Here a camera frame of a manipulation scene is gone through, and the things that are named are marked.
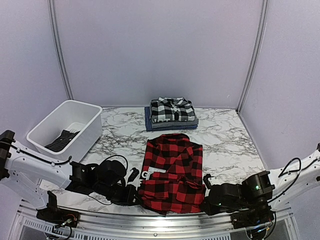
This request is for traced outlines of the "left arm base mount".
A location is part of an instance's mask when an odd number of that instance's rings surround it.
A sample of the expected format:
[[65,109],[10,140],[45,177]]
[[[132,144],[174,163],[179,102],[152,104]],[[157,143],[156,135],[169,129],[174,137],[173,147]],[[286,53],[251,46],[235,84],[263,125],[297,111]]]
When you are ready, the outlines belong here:
[[80,219],[80,213],[62,208],[59,208],[58,211],[40,209],[37,210],[36,218],[59,226],[71,220],[70,223],[66,223],[66,226],[76,228]]

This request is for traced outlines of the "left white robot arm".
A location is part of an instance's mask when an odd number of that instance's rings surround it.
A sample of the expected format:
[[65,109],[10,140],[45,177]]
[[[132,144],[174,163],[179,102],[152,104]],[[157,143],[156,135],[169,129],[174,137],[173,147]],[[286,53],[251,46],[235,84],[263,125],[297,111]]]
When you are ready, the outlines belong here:
[[37,186],[30,176],[46,180],[69,192],[90,195],[97,193],[114,205],[138,204],[136,187],[126,184],[127,168],[117,160],[82,164],[68,158],[57,160],[28,149],[15,140],[15,133],[6,130],[0,135],[0,183],[12,189],[53,223],[63,219],[57,198]]

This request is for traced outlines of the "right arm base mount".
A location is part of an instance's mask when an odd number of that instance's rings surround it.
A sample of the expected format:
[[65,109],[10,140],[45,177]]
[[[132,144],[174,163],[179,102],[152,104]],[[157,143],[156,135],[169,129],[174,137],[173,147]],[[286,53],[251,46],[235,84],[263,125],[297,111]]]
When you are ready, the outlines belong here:
[[274,220],[274,211],[255,212],[255,211],[240,211],[230,215],[231,223],[234,229],[254,227],[260,224]]

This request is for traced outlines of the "red black plaid shirt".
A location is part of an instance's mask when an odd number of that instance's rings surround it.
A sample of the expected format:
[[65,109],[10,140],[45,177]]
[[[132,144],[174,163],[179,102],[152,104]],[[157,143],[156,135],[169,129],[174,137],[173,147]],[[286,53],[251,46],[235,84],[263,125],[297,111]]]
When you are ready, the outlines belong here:
[[206,193],[203,146],[183,133],[149,139],[137,192],[142,207],[161,215],[200,213]]

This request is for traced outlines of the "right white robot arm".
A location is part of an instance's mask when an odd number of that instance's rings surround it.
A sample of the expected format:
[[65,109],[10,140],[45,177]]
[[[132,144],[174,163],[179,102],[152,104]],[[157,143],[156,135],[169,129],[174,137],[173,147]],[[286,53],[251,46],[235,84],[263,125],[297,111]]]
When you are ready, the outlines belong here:
[[210,174],[203,178],[208,195],[200,205],[207,215],[244,210],[252,224],[308,190],[320,185],[320,149],[304,159],[295,157],[284,167],[258,172],[242,183],[219,182]]

